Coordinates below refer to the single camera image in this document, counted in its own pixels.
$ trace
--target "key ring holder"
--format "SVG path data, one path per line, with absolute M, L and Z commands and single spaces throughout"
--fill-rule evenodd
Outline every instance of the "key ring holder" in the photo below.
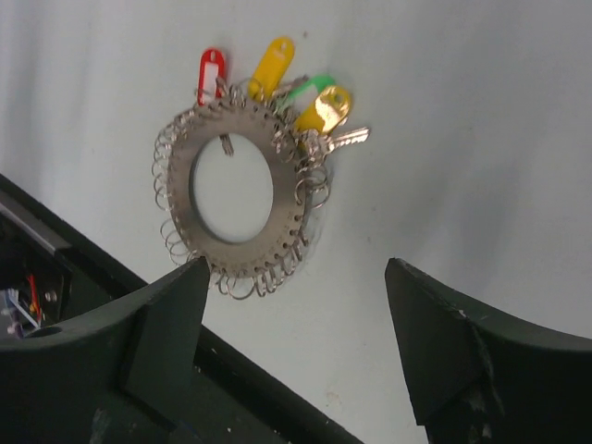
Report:
M 213 286 L 237 300 L 255 292 L 260 297 L 273 293 L 293 275 L 308 243 L 303 230 L 310 210 L 309 191 L 299 185 L 300 169 L 294 162 L 282 160 L 274 139 L 281 134 L 283 150 L 293 153 L 297 142 L 277 116 L 273 101 L 259 103 L 245 96 L 241 86 L 250 81 L 228 88 L 221 85 L 225 89 L 222 98 L 177 115 L 156 138 L 152 168 L 156 204 L 169 213 L 160 231 L 171 260 L 181 265 L 204 256 Z M 201 219 L 192 196 L 199 154 L 208 142 L 228 133 L 238 133 L 259 148 L 274 185 L 267 223 L 255 238 L 240 244 L 217 238 Z M 237 294 L 237 283 L 244 280 L 250 281 L 251 287 L 245 294 Z

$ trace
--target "key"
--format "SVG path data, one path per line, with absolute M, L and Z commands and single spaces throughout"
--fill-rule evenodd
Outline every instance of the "key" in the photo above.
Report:
M 370 136 L 370 129 L 368 127 L 361 127 L 353 131 L 348 131 L 336 137 L 325 136 L 324 137 L 324 156 L 327 157 L 338 148 L 347 145 L 353 145 L 354 143 L 366 142 Z
M 317 130 L 329 134 L 350 114 L 350 94 L 338 85 L 327 86 L 296 120 L 299 131 Z
M 300 76 L 288 83 L 280 83 L 271 93 L 271 98 L 275 99 L 283 95 L 291 94 L 294 90 L 301 88 L 307 81 L 309 81 L 308 76 Z
M 200 61 L 200 78 L 197 83 L 197 103 L 204 106 L 216 97 L 224 97 L 228 93 L 226 85 L 226 58 L 217 48 L 208 48 Z M 222 150 L 228 157 L 234 155 L 232 142 L 227 134 L 220 136 Z
M 216 78 L 216 87 L 217 90 L 220 91 L 222 97 L 228 94 L 228 87 L 223 78 Z M 232 157 L 234 155 L 234 147 L 232 146 L 232 142 L 230 141 L 230 136 L 228 136 L 227 134 L 222 134 L 220 136 L 220 142 L 222 143 L 222 151 L 224 151 L 224 154 L 228 157 Z
M 291 39 L 279 37 L 274 40 L 267 47 L 253 73 L 253 81 L 248 87 L 249 95 L 258 102 L 269 99 L 284 77 L 293 57 L 294 42 Z
M 305 132 L 302 139 L 309 162 L 322 165 L 327 156 L 342 146 L 365 142 L 370 136 L 370 129 L 362 127 L 348 131 L 336 137 L 319 134 L 316 129 Z

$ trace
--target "green key tag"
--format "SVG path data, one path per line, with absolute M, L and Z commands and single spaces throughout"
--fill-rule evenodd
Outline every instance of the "green key tag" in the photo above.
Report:
M 304 111 L 308 105 L 315 101 L 327 86 L 335 85 L 335 79 L 331 76 L 321 74 L 310 78 L 307 82 L 295 88 L 288 94 L 282 108 L 293 105 L 299 112 Z

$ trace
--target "white wall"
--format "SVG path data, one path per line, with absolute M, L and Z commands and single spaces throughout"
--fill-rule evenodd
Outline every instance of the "white wall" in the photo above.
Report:
M 374 132 L 335 154 L 302 272 L 264 300 L 213 294 L 204 322 L 365 442 L 426 442 L 389 257 L 592 338 L 591 19 L 586 0 L 0 0 L 0 172 L 158 278 L 155 134 L 190 103 L 206 46 L 240 79 L 292 36 L 290 75 L 328 69 Z

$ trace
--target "black plastic part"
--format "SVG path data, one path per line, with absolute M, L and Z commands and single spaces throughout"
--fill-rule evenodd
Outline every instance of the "black plastic part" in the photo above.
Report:
M 26 276 L 22 246 L 12 240 L 0 240 L 0 290 L 16 287 Z
M 205 260 L 200 268 L 181 274 L 174 287 L 139 310 L 123 361 L 121 387 L 168 419 L 171 429 L 189 403 L 210 277 Z
M 67 248 L 56 249 L 54 255 L 57 262 L 71 272 L 69 289 L 71 297 L 66 301 L 62 311 L 62 319 L 68 320 L 64 323 L 66 326 L 70 325 L 69 322 L 76 323 L 81 316 L 88 315 L 90 310 L 102 310 L 114 302 L 127 300 L 131 296 L 128 293 L 138 294 L 137 290 L 143 289 L 146 285 L 125 266 L 2 176 L 0 176 L 0 190 L 16 199 L 34 215 L 34 218 L 43 221 L 48 228 L 68 243 Z M 182 276 L 168 276 L 168 278 L 182 279 Z M 155 287 L 155 285 L 156 283 L 149 288 L 159 293 L 161 297 L 166 297 L 167 292 L 172 289 L 172 287 Z M 193 307 L 196 311 L 188 314 L 190 320 L 192 316 L 200 315 L 202 310 L 200 301 L 204 302 L 194 294 L 195 290 L 179 290 L 179 288 L 176 290 L 176 293 L 181 292 L 183 296 L 192 295 L 197 298 L 193 300 L 198 304 Z M 80 346 L 84 345 L 85 348 L 97 346 L 98 352 L 81 354 L 79 358 L 73 359 L 71 364 L 68 358 L 68 347 L 51 346 L 35 353 L 28 353 L 23 358 L 26 363 L 22 367 L 19 364 L 18 368 L 11 367 L 10 361 L 2 357 L 5 354 L 0 350 L 0 377 L 12 377 L 18 370 L 24 372 L 14 379 L 14 384 L 10 379 L 0 379 L 0 394 L 3 395 L 3 400 L 6 400 L 7 404 L 12 405 L 12 407 L 5 405 L 5 410 L 0 409 L 0 414 L 22 414 L 36 402 L 39 404 L 36 407 L 38 410 L 34 411 L 35 416 L 28 423 L 28 427 L 35 428 L 37 417 L 43 416 L 46 409 L 55 409 L 56 412 L 51 413 L 50 416 L 54 420 L 58 419 L 58 424 L 65 424 L 65 433 L 72 434 L 65 441 L 53 439 L 51 435 L 45 435 L 41 440 L 41 442 L 50 443 L 89 442 L 84 432 L 88 427 L 92 430 L 93 437 L 103 440 L 96 442 L 104 443 L 168 441 L 181 444 L 185 442 L 348 444 L 361 442 L 207 328 L 201 326 L 201 322 L 187 330 L 191 333 L 188 334 L 189 337 L 195 328 L 201 328 L 197 348 L 193 347 L 191 383 L 186 390 L 186 398 L 190 402 L 179 415 L 182 425 L 172 434 L 169 433 L 173 426 L 170 415 L 177 412 L 178 407 L 171 405 L 172 398 L 168 398 L 159 388 L 156 389 L 158 394 L 147 394 L 146 389 L 149 384 L 142 380 L 141 371 L 134 370 L 134 365 L 138 365 L 136 369 L 140 368 L 142 365 L 148 365 L 151 358 L 158 361 L 163 353 L 167 356 L 169 352 L 172 353 L 172 359 L 184 363 L 185 358 L 180 357 L 183 354 L 180 351 L 189 349 L 191 341 L 189 338 L 182 338 L 177 344 L 172 338 L 163 339 L 154 348 L 151 356 L 150 347 L 144 347 L 146 343 L 150 343 L 150 340 L 143 341 L 142 332 L 146 327 L 152 330 L 154 324 L 166 322 L 165 318 L 160 318 L 160 314 L 152 314 L 153 309 L 159 304 L 157 302 L 152 306 L 151 304 L 155 301 L 157 299 L 151 299 L 150 302 L 142 305 L 146 308 L 138 308 L 128 321 L 114 327 L 113 335 L 109 336 L 106 342 L 107 350 L 99 347 L 99 343 L 96 342 L 101 340 L 105 345 L 101 339 L 105 331 L 97 333 L 88 340 L 80 340 Z M 178 315 L 176 310 L 173 312 L 175 316 Z M 185 323 L 188 318 L 182 316 L 179 321 Z M 26 339 L 23 342 L 49 340 L 57 330 L 50 327 L 45 332 L 52 335 Z M 135 345 L 140 346 L 137 351 L 133 351 Z M 167 345 L 170 348 L 179 345 L 179 350 L 165 350 Z M 160 364 L 160 362 L 156 363 L 155 370 L 148 372 L 149 380 L 159 377 L 167 379 L 172 376 L 170 372 L 174 372 L 174 366 L 169 372 L 168 368 L 163 368 L 159 366 Z M 125 382 L 130 382 L 129 387 L 132 389 L 124 390 L 120 384 Z M 107 386 L 111 391 L 102 391 L 102 388 Z M 45 394 L 40 401 L 40 393 L 46 393 L 49 401 L 45 400 Z M 98 400 L 97 405 L 100 405 L 94 410 L 86 408 L 83 411 L 81 406 L 85 401 L 80 400 L 81 394 Z M 3 418 L 3 422 L 9 422 L 11 419 L 11 416 L 0 417 Z M 77 423 L 83 428 L 84 433 L 80 431 L 74 433 L 72 427 L 76 427 Z M 14 427 L 9 427 L 7 430 L 15 432 Z M 15 442 L 6 438 L 3 433 L 4 429 L 0 427 L 0 442 Z M 27 437 L 37 436 L 32 430 L 26 430 L 16 442 L 38 442 L 35 439 L 27 440 Z
M 184 359 L 177 357 L 176 377 L 146 372 L 144 386 L 139 385 L 133 397 L 125 396 L 119 383 L 122 362 L 134 355 L 137 343 L 132 337 L 139 342 L 144 335 L 154 338 L 170 324 L 171 319 L 164 325 L 145 322 L 139 312 L 146 305 L 173 307 L 165 310 L 169 314 L 199 309 L 205 304 L 208 278 L 207 265 L 196 262 L 89 313 L 37 330 L 27 339 L 1 340 L 4 442 L 147 442 L 147 437 L 164 437 L 160 442 L 166 442 L 168 430 L 163 424 L 175 416 L 161 412 L 171 412 L 180 399 L 160 399 L 154 393 L 189 389 L 192 350 L 185 347 Z M 179 297 L 187 293 L 193 301 Z M 184 334 L 191 334 L 192 319 L 177 321 L 184 323 L 177 333 L 189 327 Z M 159 354 L 164 349 L 154 347 L 149 360 L 142 361 L 141 353 L 140 359 L 134 355 L 130 368 L 157 364 L 167 357 Z M 144 389 L 148 384 L 152 390 Z
M 592 340 L 540 327 L 402 260 L 388 302 L 415 419 L 430 442 L 590 442 Z

